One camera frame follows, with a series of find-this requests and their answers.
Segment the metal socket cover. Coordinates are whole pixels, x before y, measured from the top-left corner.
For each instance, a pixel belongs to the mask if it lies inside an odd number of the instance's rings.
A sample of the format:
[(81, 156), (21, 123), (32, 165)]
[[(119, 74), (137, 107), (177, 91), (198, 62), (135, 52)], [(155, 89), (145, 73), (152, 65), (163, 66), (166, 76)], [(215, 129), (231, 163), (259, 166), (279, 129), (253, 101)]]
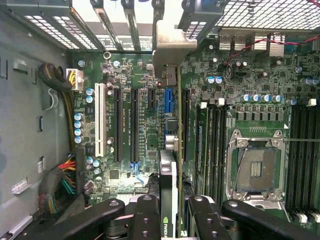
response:
[(283, 198), (271, 194), (248, 194), (243, 201), (279, 218), (285, 217)]

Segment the CPU socket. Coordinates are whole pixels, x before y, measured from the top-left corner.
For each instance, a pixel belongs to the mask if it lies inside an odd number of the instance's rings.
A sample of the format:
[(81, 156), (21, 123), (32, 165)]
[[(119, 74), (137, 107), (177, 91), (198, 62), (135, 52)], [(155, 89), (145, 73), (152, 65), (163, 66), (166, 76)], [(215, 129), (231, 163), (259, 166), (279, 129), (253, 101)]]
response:
[(243, 201), (247, 195), (284, 197), (286, 144), (283, 131), (242, 134), (232, 131), (226, 150), (225, 194)]

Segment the green motherboard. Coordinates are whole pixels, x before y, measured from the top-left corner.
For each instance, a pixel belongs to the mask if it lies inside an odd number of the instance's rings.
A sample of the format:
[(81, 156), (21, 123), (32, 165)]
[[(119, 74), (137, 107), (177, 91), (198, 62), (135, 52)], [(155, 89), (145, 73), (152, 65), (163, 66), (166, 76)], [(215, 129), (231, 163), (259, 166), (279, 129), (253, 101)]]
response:
[[(203, 41), (180, 65), (190, 90), (185, 195), (226, 196), (226, 153), (232, 131), (244, 135), (282, 130), (286, 145), (283, 209), (288, 220), (320, 234), (320, 37), (312, 42), (273, 37), (255, 47)], [(164, 149), (164, 87), (146, 54), (76, 53), (66, 76), (84, 87), (74, 94), (75, 145), (84, 154), (83, 193), (92, 206), (117, 194), (148, 192), (160, 176)], [(95, 154), (95, 83), (105, 84), (106, 154)], [(122, 161), (115, 162), (114, 90), (122, 89)], [(131, 89), (139, 94), (138, 162), (131, 162)], [(155, 89), (155, 110), (148, 109)]]

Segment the long black expansion slot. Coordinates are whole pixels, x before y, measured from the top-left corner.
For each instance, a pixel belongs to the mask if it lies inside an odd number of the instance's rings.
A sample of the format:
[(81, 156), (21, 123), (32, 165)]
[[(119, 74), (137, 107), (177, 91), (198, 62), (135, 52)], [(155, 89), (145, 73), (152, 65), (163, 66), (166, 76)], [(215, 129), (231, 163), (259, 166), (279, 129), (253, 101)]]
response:
[(183, 125), (183, 162), (188, 161), (189, 142), (189, 117), (190, 117), (190, 90), (182, 90), (182, 125)]
[(123, 159), (123, 93), (121, 88), (114, 89), (114, 161)]
[(139, 90), (132, 88), (130, 92), (130, 162), (139, 161)]

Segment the white expansion slot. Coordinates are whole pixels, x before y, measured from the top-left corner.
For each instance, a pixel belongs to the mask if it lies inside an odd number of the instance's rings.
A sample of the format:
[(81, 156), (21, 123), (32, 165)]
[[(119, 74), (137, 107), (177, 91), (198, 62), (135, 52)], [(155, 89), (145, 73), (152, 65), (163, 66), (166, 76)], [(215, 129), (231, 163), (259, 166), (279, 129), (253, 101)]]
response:
[(104, 157), (107, 151), (106, 85), (104, 83), (95, 83), (94, 90), (95, 156)]

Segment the blue expansion slot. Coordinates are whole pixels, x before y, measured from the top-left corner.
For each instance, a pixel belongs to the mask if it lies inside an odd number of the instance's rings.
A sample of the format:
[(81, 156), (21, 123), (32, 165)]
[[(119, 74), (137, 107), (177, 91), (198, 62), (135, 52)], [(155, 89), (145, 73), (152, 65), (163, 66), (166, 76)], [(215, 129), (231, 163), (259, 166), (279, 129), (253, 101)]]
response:
[(164, 116), (169, 117), (174, 113), (174, 91), (172, 88), (164, 90)]

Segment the short black expansion slot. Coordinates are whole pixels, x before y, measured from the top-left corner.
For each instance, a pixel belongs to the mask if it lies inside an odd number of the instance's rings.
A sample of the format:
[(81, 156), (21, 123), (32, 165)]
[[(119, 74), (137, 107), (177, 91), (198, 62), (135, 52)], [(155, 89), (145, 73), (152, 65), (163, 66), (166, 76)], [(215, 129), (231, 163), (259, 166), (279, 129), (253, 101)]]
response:
[(148, 89), (148, 109), (155, 110), (156, 109), (156, 90)]

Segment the open dark grey PC case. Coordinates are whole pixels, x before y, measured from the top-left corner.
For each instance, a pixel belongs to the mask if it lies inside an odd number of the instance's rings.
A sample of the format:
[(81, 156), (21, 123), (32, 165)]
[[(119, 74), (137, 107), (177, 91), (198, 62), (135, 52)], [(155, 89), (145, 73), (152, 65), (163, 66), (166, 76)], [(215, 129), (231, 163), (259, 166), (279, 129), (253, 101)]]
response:
[[(73, 99), (84, 88), (79, 73), (67, 77), (74, 54), (150, 55), (156, 76), (160, 20), (196, 49), (221, 37), (257, 53), (258, 39), (320, 37), (320, 0), (0, 0), (0, 240), (47, 240), (49, 228), (98, 204), (86, 203), (84, 153), (70, 149), (63, 97), (38, 68), (54, 64)], [(183, 182), (182, 194), (181, 236), (160, 229), (160, 240), (198, 240)]]

